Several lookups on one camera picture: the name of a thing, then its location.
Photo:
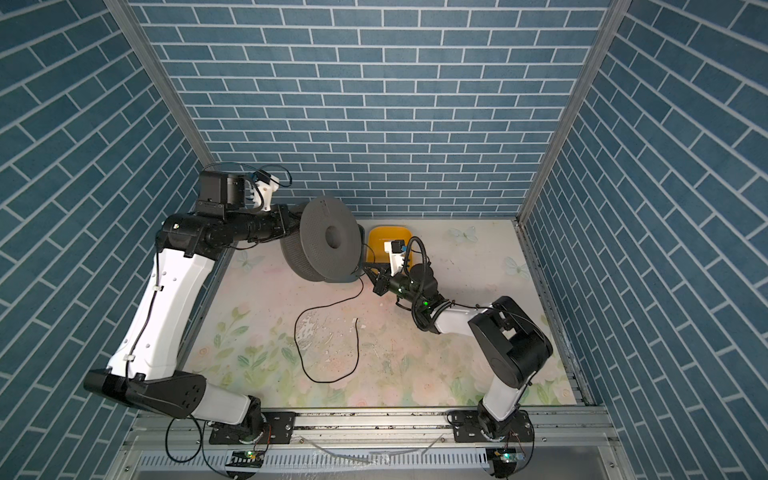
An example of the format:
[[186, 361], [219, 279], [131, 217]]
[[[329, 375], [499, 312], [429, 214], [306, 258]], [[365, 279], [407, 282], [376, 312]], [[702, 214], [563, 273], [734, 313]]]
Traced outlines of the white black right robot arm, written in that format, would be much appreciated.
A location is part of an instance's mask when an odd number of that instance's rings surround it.
[[406, 301], [405, 309], [421, 331], [474, 339], [494, 375], [478, 403], [474, 422], [491, 441], [519, 437], [519, 429], [527, 423], [520, 402], [553, 354], [549, 338], [509, 296], [487, 306], [464, 305], [444, 297], [420, 238], [388, 241], [385, 253], [386, 262], [361, 264], [373, 292], [379, 296], [391, 293]]

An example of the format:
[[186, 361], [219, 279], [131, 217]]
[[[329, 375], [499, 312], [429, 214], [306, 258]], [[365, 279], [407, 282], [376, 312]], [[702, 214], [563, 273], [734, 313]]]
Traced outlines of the dark grey perforated spool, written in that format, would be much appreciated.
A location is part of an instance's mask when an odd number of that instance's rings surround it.
[[289, 209], [298, 225], [280, 240], [284, 259], [300, 278], [310, 282], [349, 283], [362, 263], [362, 230], [339, 199], [318, 197]]

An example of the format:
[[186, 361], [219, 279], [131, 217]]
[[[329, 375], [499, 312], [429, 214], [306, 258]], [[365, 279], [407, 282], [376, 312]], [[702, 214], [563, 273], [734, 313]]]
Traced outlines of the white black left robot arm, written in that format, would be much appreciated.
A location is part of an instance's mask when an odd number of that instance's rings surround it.
[[106, 368], [86, 374], [85, 390], [174, 419], [211, 422], [234, 443], [257, 442], [268, 433], [259, 399], [183, 372], [177, 359], [198, 293], [222, 255], [241, 241], [258, 245], [297, 232], [289, 208], [271, 204], [281, 185], [263, 169], [249, 175], [200, 174], [193, 211], [163, 223], [148, 285], [127, 334]]

